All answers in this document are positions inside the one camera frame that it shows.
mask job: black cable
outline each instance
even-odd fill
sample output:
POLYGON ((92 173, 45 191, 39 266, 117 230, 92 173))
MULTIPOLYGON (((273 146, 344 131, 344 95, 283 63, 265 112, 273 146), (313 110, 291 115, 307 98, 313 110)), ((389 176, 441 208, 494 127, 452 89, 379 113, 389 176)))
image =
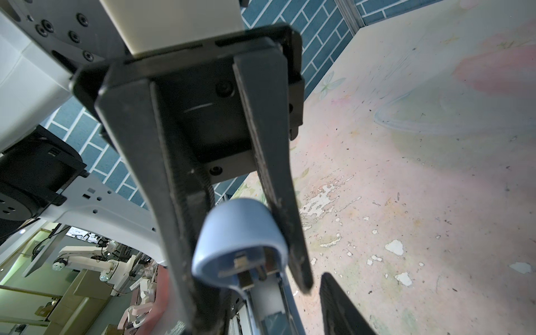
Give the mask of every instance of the black cable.
POLYGON ((24 226, 22 226, 22 227, 20 227, 20 228, 17 228, 17 229, 15 229, 14 231, 12 231, 12 232, 10 232, 10 233, 8 233, 8 234, 5 234, 4 236, 0 237, 0 241, 3 241, 5 238, 10 237, 11 235, 13 235, 14 233, 16 233, 16 232, 18 232, 18 231, 20 231, 20 230, 23 230, 24 228, 28 227, 29 225, 31 225, 31 224, 37 222, 39 219, 40 219, 40 218, 33 219, 33 220, 30 221, 28 224, 26 224, 26 225, 24 225, 24 226))
POLYGON ((37 250, 37 248, 39 248, 39 246, 41 245, 41 243, 43 243, 44 241, 48 240, 49 238, 51 238, 51 237, 53 237, 53 236, 56 236, 57 234, 59 234, 59 233, 61 233, 61 232, 66 231, 66 230, 69 229, 69 228, 71 228, 71 227, 70 227, 70 226, 67 226, 67 227, 63 228, 61 231, 57 232, 56 234, 49 235, 46 239, 44 239, 43 241, 39 242, 39 243, 35 246, 34 250, 32 251, 32 255, 35 255, 35 251, 37 250))

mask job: blue brick wall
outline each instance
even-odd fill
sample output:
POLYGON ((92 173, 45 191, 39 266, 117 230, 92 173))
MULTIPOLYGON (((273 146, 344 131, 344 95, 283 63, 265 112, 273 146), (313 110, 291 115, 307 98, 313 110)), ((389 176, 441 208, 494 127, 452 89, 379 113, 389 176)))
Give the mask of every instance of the blue brick wall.
POLYGON ((440 0, 354 0, 366 25, 397 16, 440 0))
MULTIPOLYGON (((333 0, 251 0, 242 10, 246 28, 291 24, 303 37, 305 98, 352 39, 333 0)), ((123 159, 100 136, 102 127, 71 98, 42 124, 81 155, 87 170, 124 198, 147 208, 123 159)), ((246 176, 214 185, 216 199, 232 195, 246 176)))
POLYGON ((286 22, 301 33, 305 98, 352 39, 333 0, 251 0, 242 18, 246 28, 286 22))

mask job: white scratch patch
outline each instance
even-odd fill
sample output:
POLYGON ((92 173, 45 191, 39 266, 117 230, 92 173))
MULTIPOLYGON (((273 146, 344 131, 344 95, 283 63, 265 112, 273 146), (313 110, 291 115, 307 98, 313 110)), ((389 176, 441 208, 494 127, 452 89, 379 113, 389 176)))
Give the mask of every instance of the white scratch patch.
POLYGON ((411 284, 413 284, 413 282, 411 281, 410 279, 410 275, 407 273, 407 272, 403 272, 401 274, 398 274, 395 276, 395 278, 402 284, 402 285, 405 285, 405 286, 409 286, 411 284))
POLYGON ((333 184, 331 184, 330 186, 322 186, 323 191, 318 193, 316 197, 311 198, 305 204, 304 207, 300 208, 300 214, 305 214, 307 216, 312 216, 313 214, 316 214, 317 218, 322 215, 324 213, 323 208, 333 201, 330 200, 330 198, 327 196, 329 192, 333 190, 333 188, 333 184))
POLYGON ((340 234, 337 234, 337 239, 336 239, 336 240, 331 241, 330 243, 321 244, 320 246, 321 246, 322 248, 329 248, 329 247, 332 247, 332 246, 334 246, 335 244, 337 244, 337 242, 339 242, 341 239, 342 239, 342 237, 340 237, 340 234))
POLYGON ((516 262, 516 263, 510 264, 510 267, 522 274, 534 272, 534 268, 529 263, 516 262))
POLYGON ((398 240, 393 240, 391 243, 386 244, 385 248, 398 256, 402 256, 404 253, 404 246, 402 245, 402 242, 398 240))

